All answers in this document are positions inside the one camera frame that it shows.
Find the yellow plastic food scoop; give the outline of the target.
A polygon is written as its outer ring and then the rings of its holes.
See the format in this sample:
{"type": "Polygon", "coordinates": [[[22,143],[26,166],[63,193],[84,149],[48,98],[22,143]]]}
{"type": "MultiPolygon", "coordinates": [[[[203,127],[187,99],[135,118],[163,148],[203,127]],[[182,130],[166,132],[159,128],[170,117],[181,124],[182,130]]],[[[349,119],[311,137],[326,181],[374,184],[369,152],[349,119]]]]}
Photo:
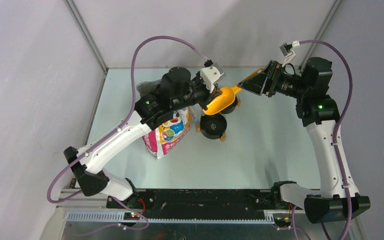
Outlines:
{"type": "Polygon", "coordinates": [[[241,105],[241,100],[237,97],[237,94],[242,90],[240,84],[244,83],[246,80],[250,80],[252,77],[255,77],[257,74],[260,74],[264,70],[263,67],[258,68],[252,74],[238,82],[234,86],[225,86],[221,88],[221,92],[213,100],[209,102],[206,106],[206,109],[203,109],[205,115],[215,115],[215,114],[227,114],[227,109],[230,106],[234,108],[241,105]]]}

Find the cat food bag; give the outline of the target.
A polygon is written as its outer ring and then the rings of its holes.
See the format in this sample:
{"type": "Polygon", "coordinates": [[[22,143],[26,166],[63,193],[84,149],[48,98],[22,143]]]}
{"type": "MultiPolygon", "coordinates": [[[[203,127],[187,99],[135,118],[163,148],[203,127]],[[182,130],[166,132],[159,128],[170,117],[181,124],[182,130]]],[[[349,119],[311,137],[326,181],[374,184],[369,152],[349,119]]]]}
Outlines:
{"type": "Polygon", "coordinates": [[[149,100],[151,105],[156,104],[157,109],[162,110],[164,114],[171,110],[171,119],[161,123],[142,137],[148,152],[157,159],[166,156],[183,139],[191,129],[192,121],[195,119],[192,106],[175,110],[163,102],[158,91],[160,82],[159,79],[136,85],[136,90],[141,98],[149,100]]]}

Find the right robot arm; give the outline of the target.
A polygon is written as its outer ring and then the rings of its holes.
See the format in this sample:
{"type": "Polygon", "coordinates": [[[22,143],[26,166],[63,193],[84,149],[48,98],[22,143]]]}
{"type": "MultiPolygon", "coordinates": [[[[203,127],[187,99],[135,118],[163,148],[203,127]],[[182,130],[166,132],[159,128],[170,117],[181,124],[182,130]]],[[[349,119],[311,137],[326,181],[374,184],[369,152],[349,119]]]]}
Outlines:
{"type": "Polygon", "coordinates": [[[276,191],[270,201],[277,209],[290,203],[303,209],[313,224],[345,221],[371,207],[370,198],[361,195],[354,183],[340,130],[336,128],[339,109],[327,93],[332,75],[332,62],[321,57],[311,57],[300,75],[288,73],[283,65],[272,60],[238,84],[259,96],[279,93],[296,100],[296,114],[314,148],[320,189],[311,190],[295,181],[279,181],[273,185],[276,191]]]}

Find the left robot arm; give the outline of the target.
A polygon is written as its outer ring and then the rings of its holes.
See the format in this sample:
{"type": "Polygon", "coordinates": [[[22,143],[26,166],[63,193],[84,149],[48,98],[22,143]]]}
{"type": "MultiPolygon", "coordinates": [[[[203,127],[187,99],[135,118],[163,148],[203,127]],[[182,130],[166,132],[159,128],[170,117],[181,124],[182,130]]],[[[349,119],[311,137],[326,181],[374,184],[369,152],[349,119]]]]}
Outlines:
{"type": "Polygon", "coordinates": [[[128,145],[169,121],[175,111],[194,105],[206,108],[224,76],[214,65],[200,69],[195,77],[184,67],[173,67],[159,80],[141,82],[138,88],[142,96],[124,120],[94,142],[64,150],[80,193],[86,197],[105,194],[117,198],[125,208],[136,206],[138,194],[132,181],[105,173],[105,165],[128,145]]]}

